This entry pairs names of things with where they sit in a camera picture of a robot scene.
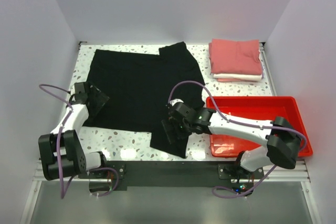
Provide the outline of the black t-shirt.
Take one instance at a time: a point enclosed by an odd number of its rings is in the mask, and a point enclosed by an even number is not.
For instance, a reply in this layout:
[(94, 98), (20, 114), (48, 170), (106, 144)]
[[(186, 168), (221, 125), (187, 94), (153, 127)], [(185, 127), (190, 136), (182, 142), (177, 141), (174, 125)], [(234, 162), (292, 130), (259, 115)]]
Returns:
[(169, 143), (161, 124), (168, 98), (194, 109), (204, 106), (204, 78), (184, 42), (160, 48), (158, 55), (97, 49), (87, 80), (109, 100), (85, 126), (150, 132), (152, 148), (186, 157), (188, 139)]

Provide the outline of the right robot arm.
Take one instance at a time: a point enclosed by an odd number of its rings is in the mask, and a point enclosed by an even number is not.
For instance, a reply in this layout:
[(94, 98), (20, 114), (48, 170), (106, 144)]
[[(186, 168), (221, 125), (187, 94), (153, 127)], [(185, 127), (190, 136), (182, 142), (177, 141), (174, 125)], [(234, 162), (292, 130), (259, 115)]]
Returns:
[(251, 151), (238, 154), (231, 173), (246, 178), (257, 169), (276, 165), (294, 169), (304, 136), (282, 117), (272, 120), (252, 120), (225, 114), (218, 107), (193, 109), (182, 100), (167, 105), (167, 117), (161, 122), (170, 144), (191, 134), (226, 135), (256, 143)]

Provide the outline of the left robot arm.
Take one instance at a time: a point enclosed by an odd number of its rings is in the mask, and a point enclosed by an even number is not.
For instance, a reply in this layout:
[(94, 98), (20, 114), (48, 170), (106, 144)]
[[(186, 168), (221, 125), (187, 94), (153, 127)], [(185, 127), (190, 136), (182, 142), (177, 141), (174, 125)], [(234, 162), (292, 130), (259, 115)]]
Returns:
[(63, 177), (91, 171), (97, 178), (103, 178), (109, 171), (104, 154), (101, 151), (84, 153), (78, 136), (85, 124), (94, 121), (109, 97), (89, 81), (77, 82), (73, 88), (60, 123), (38, 139), (40, 160), (47, 180), (59, 178), (58, 154)]

